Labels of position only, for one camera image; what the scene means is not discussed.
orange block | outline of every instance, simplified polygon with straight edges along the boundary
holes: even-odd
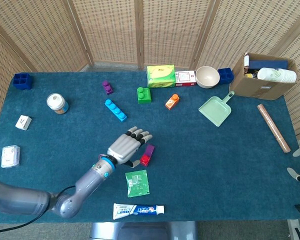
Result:
[[[165,106],[167,109],[172,109],[179,102],[178,94],[173,94],[172,97],[166,102]]]

toothpaste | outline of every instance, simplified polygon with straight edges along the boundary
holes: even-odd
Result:
[[[113,220],[129,215],[158,215],[165,214],[165,206],[113,204]]]

wooden rolling pin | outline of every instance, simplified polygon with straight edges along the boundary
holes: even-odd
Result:
[[[288,146],[286,140],[281,135],[279,129],[277,128],[275,122],[270,117],[269,113],[267,112],[265,106],[263,104],[259,104],[257,106],[259,112],[261,113],[262,117],[264,118],[266,124],[270,128],[271,132],[273,133],[275,139],[278,141],[280,147],[282,148],[284,153],[289,153],[291,151],[290,147]]]

white package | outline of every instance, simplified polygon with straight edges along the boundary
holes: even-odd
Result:
[[[31,120],[32,119],[29,116],[21,115],[19,120],[16,122],[15,127],[22,130],[27,130]]]
[[[19,165],[20,147],[17,145],[2,148],[1,167],[11,168]]]

green dustpan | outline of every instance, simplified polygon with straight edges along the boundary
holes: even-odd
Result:
[[[213,96],[199,107],[199,112],[209,119],[214,125],[219,127],[231,113],[231,108],[227,102],[233,97],[233,95],[235,95],[235,92],[231,91],[223,100],[217,96]]]

